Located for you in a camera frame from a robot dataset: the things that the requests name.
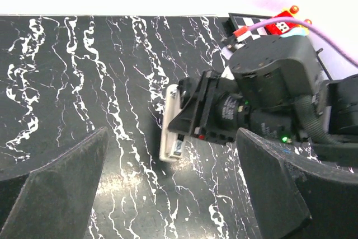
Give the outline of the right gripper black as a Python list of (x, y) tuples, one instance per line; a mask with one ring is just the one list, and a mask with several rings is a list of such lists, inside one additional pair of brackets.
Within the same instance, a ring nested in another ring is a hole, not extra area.
[(236, 81), (216, 71), (204, 71), (198, 82), (191, 77), (181, 79), (178, 89), (181, 112), (171, 122), (175, 131), (210, 143), (235, 141), (241, 126), (241, 95)]

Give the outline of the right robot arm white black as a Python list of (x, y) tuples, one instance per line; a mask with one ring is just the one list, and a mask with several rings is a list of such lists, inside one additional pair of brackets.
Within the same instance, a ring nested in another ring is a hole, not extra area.
[(286, 144), (309, 143), (321, 161), (357, 166), (357, 75), (325, 79), (305, 36), (269, 35), (238, 50), (229, 77), (179, 81), (166, 128), (227, 144), (239, 128)]

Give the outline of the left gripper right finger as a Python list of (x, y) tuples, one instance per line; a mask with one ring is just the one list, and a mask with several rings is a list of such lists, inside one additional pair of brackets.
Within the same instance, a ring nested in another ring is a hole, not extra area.
[(357, 174), (244, 128), (236, 143), (262, 238), (357, 238)]

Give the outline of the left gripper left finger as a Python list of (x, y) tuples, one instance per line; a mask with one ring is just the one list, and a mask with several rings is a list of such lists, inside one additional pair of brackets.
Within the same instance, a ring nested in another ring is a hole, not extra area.
[(11, 164), (1, 155), (1, 238), (83, 238), (101, 178), (109, 132)]

